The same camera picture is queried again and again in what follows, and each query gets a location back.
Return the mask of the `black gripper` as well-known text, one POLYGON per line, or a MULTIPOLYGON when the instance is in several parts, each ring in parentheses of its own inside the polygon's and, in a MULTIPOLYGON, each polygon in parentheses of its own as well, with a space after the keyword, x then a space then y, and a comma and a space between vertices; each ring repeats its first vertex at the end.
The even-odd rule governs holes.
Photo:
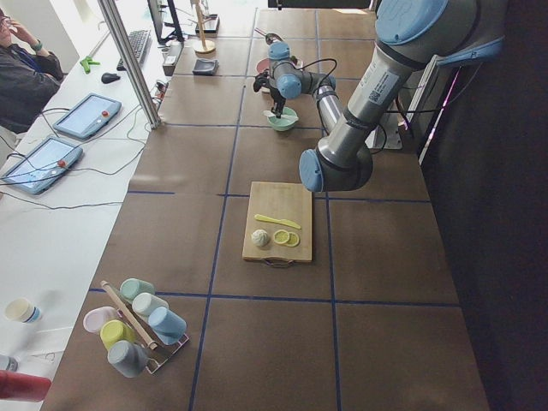
POLYGON ((272 112, 282 112, 283 107, 285 106, 286 99, 282 96, 278 89, 272 87, 270 89, 270 95, 273 99, 273 106, 271 108, 272 112))

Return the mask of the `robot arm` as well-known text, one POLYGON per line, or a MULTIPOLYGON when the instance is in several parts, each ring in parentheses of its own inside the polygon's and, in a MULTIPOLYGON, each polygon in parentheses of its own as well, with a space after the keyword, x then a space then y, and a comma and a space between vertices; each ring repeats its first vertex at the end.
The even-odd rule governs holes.
POLYGON ((283 41, 269 46, 268 58, 267 86, 274 100, 269 117, 288 120, 289 115, 283 114, 286 101, 306 94, 313 97, 322 127, 326 132, 331 131, 343 110, 335 92, 335 79, 330 74, 297 68, 291 60, 289 45, 283 41))
POLYGON ((412 73, 433 57, 441 66, 492 59, 502 49, 505 1, 383 1, 376 44, 346 106, 327 120, 327 135, 301 154, 302 184, 311 192, 351 191, 372 174, 366 138, 379 125, 412 73))

